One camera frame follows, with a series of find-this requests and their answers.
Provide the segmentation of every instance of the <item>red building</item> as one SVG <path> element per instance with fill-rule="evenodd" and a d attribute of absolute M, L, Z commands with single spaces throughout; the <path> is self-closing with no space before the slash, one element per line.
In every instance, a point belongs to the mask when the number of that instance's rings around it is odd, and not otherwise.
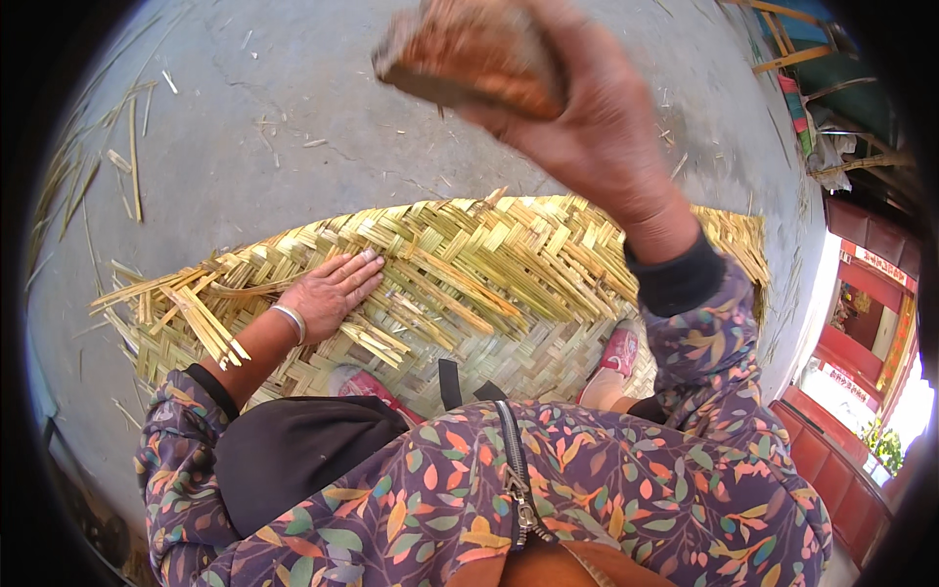
<path fill-rule="evenodd" d="M 839 544 L 862 567 L 896 503 L 880 487 L 889 473 L 857 433 L 875 417 L 889 420 L 914 362 L 919 250 L 897 223 L 844 200 L 826 198 L 825 216 L 842 237 L 826 323 L 798 385 L 770 408 L 789 430 L 796 468 L 822 496 Z"/>

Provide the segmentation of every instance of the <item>floral jacket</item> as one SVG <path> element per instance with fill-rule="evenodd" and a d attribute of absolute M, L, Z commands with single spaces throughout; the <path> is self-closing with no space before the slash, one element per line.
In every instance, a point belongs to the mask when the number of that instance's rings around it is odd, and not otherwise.
<path fill-rule="evenodd" d="M 442 585 L 546 540 L 600 542 L 677 585 L 815 585 L 831 522 L 761 406 L 752 287 L 729 259 L 702 307 L 644 312 L 665 426 L 563 403 L 452 410 L 238 540 L 213 473 L 223 411 L 174 371 L 134 465 L 167 585 Z"/>

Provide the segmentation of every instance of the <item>pink sneaker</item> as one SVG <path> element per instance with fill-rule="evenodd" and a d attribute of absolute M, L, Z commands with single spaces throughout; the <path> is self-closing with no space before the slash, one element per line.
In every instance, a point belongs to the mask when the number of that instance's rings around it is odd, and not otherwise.
<path fill-rule="evenodd" d="M 594 368 L 593 373 L 587 379 L 587 385 L 584 386 L 577 395 L 575 403 L 580 404 L 583 400 L 584 392 L 591 386 L 591 383 L 604 370 L 609 369 L 629 378 L 633 374 L 633 363 L 639 354 L 639 324 L 632 318 L 620 320 L 613 327 L 613 332 L 609 336 L 607 346 L 603 349 L 603 356 L 600 363 Z"/>
<path fill-rule="evenodd" d="M 423 424 L 425 419 L 405 408 L 371 373 L 354 364 L 341 364 L 330 373 L 327 389 L 330 397 L 374 395 L 389 408 L 400 413 L 408 425 Z"/>

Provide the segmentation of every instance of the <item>woven bamboo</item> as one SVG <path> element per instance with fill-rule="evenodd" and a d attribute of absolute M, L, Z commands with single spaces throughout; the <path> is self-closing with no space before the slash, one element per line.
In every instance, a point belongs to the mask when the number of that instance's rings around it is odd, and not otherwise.
<path fill-rule="evenodd" d="M 233 333 L 309 269 L 371 246 L 387 259 L 378 289 L 333 338 L 291 351 L 253 403 L 323 394 L 335 365 L 355 363 L 431 417 L 443 411 L 438 358 L 460 365 L 468 402 L 487 380 L 512 398 L 570 400 L 616 320 L 638 317 L 623 233 L 578 196 L 503 193 L 347 214 L 150 281 L 114 264 L 119 289 L 95 300 L 93 314 L 103 312 L 120 331 L 137 377 L 152 389 L 207 354 L 222 365 L 249 360 Z M 693 210 L 711 242 L 763 291 L 762 218 Z M 132 310 L 129 319 L 115 310 L 121 302 Z M 758 293 L 758 319 L 762 306 Z M 633 396 L 650 394 L 655 376 L 641 339 L 628 382 Z"/>

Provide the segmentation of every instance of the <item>green plant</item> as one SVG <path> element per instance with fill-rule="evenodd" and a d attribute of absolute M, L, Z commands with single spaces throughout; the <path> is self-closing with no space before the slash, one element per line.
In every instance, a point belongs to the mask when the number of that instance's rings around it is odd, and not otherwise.
<path fill-rule="evenodd" d="M 883 429 L 880 418 L 865 426 L 859 434 L 861 440 L 868 445 L 870 453 L 884 465 L 884 468 L 897 476 L 897 471 L 903 466 L 903 451 L 900 446 L 900 435 L 893 428 Z"/>

